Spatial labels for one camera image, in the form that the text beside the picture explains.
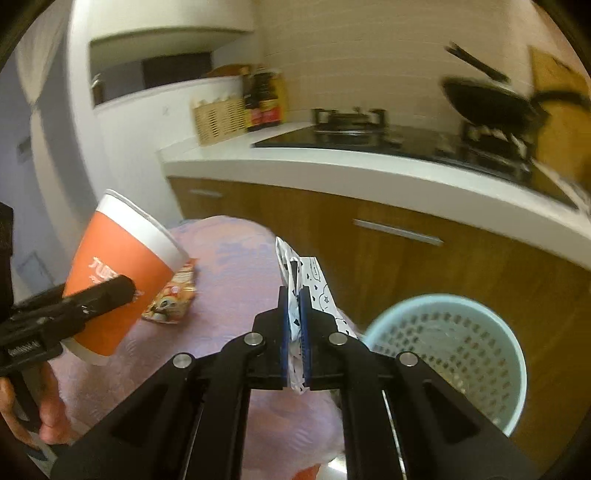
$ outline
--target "metal bolt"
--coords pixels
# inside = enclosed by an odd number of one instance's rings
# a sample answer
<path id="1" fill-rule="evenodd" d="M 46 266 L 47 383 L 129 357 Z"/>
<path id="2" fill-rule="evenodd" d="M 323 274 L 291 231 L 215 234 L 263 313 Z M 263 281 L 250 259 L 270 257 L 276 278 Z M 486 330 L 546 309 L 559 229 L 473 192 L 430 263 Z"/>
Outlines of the metal bolt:
<path id="1" fill-rule="evenodd" d="M 407 367 L 414 367 L 418 363 L 418 357 L 411 352 L 404 352 L 399 357 L 400 363 Z"/>
<path id="2" fill-rule="evenodd" d="M 329 335 L 329 342 L 333 345 L 344 345 L 347 343 L 347 336 L 341 332 L 331 333 Z"/>
<path id="3" fill-rule="evenodd" d="M 251 332 L 244 336 L 244 343 L 250 346 L 257 346 L 262 343 L 262 335 L 260 333 Z"/>
<path id="4" fill-rule="evenodd" d="M 173 358 L 173 365 L 176 368 L 187 368 L 192 362 L 193 359 L 186 353 L 180 353 Z"/>

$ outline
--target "bottle label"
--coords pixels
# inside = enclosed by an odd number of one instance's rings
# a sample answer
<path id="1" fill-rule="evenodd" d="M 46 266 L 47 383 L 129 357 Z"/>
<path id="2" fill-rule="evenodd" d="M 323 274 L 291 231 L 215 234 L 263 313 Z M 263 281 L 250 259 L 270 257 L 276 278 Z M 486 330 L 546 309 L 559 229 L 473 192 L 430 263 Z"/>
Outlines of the bottle label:
<path id="1" fill-rule="evenodd" d="M 244 123 L 246 128 L 260 125 L 262 121 L 261 110 L 258 108 L 247 108 L 244 110 Z"/>
<path id="2" fill-rule="evenodd" d="M 262 122 L 270 124 L 280 121 L 279 102 L 276 99 L 261 101 Z"/>

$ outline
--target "pan handle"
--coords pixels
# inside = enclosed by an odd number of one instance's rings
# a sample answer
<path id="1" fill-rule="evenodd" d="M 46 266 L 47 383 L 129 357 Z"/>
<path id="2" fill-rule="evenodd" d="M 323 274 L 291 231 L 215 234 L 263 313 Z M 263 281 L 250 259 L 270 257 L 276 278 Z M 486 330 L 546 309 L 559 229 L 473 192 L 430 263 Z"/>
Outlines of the pan handle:
<path id="1" fill-rule="evenodd" d="M 472 65 L 474 68 L 480 70 L 481 72 L 486 73 L 492 80 L 496 80 L 497 82 L 501 83 L 509 83 L 509 77 L 504 73 L 495 70 L 492 67 L 489 67 L 487 64 L 482 63 L 476 57 L 470 55 L 466 50 L 460 48 L 455 43 L 451 43 L 449 47 L 445 47 L 445 49 L 451 53 L 452 55 L 456 56 L 460 60 L 465 61 L 467 64 Z"/>
<path id="2" fill-rule="evenodd" d="M 577 105 L 591 112 L 591 99 L 588 95 L 573 90 L 542 90 L 536 92 L 530 99 L 532 105 L 540 105 L 544 102 L 564 102 Z"/>

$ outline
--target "kitchen counter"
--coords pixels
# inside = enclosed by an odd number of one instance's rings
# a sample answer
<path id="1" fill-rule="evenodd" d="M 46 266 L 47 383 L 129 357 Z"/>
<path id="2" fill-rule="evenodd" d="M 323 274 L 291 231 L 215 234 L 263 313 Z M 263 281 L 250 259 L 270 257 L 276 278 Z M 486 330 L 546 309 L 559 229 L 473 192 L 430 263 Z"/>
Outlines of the kitchen counter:
<path id="1" fill-rule="evenodd" d="M 591 270 L 591 220 L 584 211 L 503 180 L 405 157 L 314 148 L 252 148 L 304 128 L 285 124 L 199 147 L 189 139 L 160 153 L 166 176 L 291 187 L 392 205 L 472 225 Z M 567 186 L 564 191 L 580 204 Z"/>

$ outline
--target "snack bag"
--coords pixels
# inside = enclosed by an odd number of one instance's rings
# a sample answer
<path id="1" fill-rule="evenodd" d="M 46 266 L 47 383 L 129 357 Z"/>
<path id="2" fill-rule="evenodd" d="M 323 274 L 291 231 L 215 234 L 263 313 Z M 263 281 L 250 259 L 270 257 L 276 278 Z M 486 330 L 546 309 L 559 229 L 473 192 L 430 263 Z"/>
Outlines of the snack bag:
<path id="1" fill-rule="evenodd" d="M 186 315 L 195 297 L 194 266 L 197 259 L 190 258 L 173 279 L 156 295 L 143 312 L 142 318 L 156 323 L 178 323 Z"/>

